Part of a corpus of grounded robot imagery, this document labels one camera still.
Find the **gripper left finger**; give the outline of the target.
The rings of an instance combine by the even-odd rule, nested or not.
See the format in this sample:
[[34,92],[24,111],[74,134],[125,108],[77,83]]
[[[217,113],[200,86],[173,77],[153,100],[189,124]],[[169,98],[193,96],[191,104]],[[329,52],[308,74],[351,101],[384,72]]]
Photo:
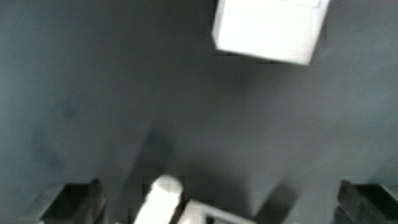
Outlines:
[[107,197],[98,179],[63,187],[42,221],[45,224],[109,224]]

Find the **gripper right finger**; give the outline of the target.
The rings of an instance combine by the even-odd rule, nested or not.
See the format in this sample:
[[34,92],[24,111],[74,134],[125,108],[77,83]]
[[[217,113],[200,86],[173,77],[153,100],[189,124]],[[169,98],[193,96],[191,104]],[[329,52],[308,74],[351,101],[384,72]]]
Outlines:
[[398,185],[342,182],[333,224],[398,224]]

